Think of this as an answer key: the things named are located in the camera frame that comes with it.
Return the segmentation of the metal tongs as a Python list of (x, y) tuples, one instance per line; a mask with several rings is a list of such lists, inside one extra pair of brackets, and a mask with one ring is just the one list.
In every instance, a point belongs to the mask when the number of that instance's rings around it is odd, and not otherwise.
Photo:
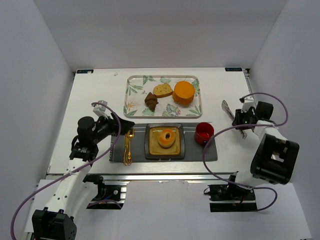
[[(227, 103), (225, 100), (223, 100), (223, 101), (221, 102), (221, 108), (222, 108), (222, 110), (228, 115), (228, 117), (229, 117), (232, 121), (235, 119), (235, 115), (232, 113), (232, 111), (231, 111), (230, 108), (229, 108), (228, 103)], [(240, 132), (242, 139), (245, 140), (245, 139), (247, 138), (247, 136), (248, 136), (247, 133), (244, 132), (244, 131), (241, 130), (241, 129), (239, 129), (238, 131)]]

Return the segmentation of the orange glazed donut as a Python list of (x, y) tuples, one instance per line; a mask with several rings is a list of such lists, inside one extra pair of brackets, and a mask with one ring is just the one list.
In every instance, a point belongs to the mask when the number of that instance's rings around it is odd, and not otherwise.
[(176, 134), (169, 128), (163, 130), (158, 137), (158, 143), (163, 148), (171, 147), (174, 144), (175, 140)]

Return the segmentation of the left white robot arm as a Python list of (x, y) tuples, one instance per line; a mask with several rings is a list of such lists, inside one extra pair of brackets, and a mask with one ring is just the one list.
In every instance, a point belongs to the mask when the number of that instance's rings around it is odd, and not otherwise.
[(93, 199), (103, 198), (103, 178), (89, 173), (99, 152), (98, 143), (108, 136), (123, 136), (134, 125), (116, 114), (99, 113), (97, 120), (91, 116), (78, 120), (64, 179), (44, 208), (36, 209), (32, 215), (34, 239), (75, 239), (75, 219)]

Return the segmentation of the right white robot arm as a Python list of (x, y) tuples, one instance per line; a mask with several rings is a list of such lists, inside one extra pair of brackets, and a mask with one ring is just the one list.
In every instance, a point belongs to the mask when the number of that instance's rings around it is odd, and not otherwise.
[(244, 99), (242, 108), (235, 111), (233, 126), (238, 130), (252, 130), (260, 143), (249, 170), (235, 174), (235, 182), (242, 188), (257, 187), (264, 183), (287, 184), (293, 174), (300, 146), (285, 138), (271, 120), (272, 104)]

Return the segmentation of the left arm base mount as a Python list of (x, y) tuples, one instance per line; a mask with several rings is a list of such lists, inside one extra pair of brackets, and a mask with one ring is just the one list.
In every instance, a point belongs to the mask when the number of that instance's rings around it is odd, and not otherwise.
[(88, 204), (91, 210), (120, 210), (125, 202), (127, 187), (124, 184), (105, 180), (101, 175), (88, 174), (84, 183), (93, 183), (97, 195)]

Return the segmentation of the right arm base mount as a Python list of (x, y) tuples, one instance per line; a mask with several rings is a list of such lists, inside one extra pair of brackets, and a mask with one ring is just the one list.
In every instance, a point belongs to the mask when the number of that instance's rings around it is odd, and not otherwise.
[(254, 191), (234, 184), (208, 185), (203, 194), (209, 196), (211, 213), (255, 212), (258, 209)]

